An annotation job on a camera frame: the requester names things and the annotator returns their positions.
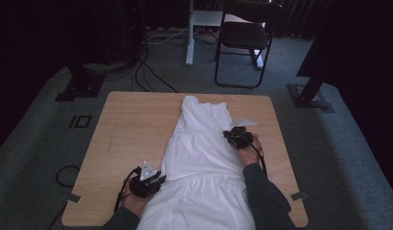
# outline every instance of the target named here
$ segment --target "black chair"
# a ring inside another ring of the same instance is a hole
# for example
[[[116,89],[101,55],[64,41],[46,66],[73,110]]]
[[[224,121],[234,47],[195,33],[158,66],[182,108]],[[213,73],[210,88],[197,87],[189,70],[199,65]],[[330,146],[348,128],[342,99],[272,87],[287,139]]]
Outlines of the black chair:
[[[217,62],[215,68],[215,82],[221,86],[240,87],[240,88],[256,88],[262,83],[268,53],[271,47],[273,31],[283,13],[283,7],[276,3],[268,2],[252,2],[252,1],[225,1],[223,15],[220,22],[220,37],[218,40],[215,60]],[[234,15],[245,22],[225,21],[226,15]],[[247,49],[250,54],[222,52],[221,44],[229,48]],[[218,80],[218,70],[220,64],[220,54],[227,55],[243,55],[254,56],[253,64],[257,62],[262,51],[266,49],[266,57],[259,82],[255,85],[238,85],[223,83]]]

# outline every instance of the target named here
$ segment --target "hand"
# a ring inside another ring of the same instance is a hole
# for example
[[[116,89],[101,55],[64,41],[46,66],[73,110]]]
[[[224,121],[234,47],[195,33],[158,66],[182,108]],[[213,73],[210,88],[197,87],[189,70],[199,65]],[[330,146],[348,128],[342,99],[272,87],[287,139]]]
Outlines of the hand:
[[[259,142],[257,141],[258,135],[256,133],[252,133],[253,135],[253,143],[252,145],[259,151],[262,151],[262,147],[259,145]],[[242,164],[244,167],[254,164],[254,163],[259,163],[260,158],[259,155],[257,154],[256,150],[254,150],[251,146],[248,146],[244,149],[235,149],[236,153],[239,156],[239,159],[241,159]]]
[[[129,209],[131,212],[137,215],[137,217],[140,218],[146,208],[147,203],[149,203],[149,201],[152,199],[152,195],[147,198],[141,198],[139,196],[131,194],[131,191],[128,187],[130,182],[131,179],[126,183],[125,190],[122,193],[121,206]]]

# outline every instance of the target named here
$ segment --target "white fabric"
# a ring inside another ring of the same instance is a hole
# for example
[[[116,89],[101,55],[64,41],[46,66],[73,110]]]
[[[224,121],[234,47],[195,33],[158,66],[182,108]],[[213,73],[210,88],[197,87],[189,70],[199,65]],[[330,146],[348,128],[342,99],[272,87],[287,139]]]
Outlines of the white fabric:
[[[226,103],[187,96],[161,164],[167,176],[137,229],[254,229],[243,167],[223,137]]]

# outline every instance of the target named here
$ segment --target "table leg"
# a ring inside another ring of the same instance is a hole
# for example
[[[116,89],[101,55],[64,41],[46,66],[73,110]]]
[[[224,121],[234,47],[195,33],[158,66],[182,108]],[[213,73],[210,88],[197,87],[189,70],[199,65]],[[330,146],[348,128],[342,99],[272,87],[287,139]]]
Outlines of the table leg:
[[[189,18],[189,35],[188,35],[188,49],[187,49],[187,59],[185,64],[188,66],[193,65],[194,57],[194,0],[190,0],[190,18]]]

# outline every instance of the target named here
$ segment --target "wooden tabletop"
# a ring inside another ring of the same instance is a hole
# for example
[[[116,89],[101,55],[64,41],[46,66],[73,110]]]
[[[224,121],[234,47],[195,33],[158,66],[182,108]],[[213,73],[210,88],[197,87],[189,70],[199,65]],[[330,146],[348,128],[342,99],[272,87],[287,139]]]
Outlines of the wooden tabletop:
[[[227,103],[234,121],[258,122],[247,130],[257,133],[264,149],[268,179],[288,199],[289,215],[297,227],[308,224],[277,118],[267,96],[111,92],[83,160],[72,194],[62,216],[66,226],[102,226],[113,215],[123,180],[147,161],[160,170],[161,159],[181,113],[185,96],[200,103]]]

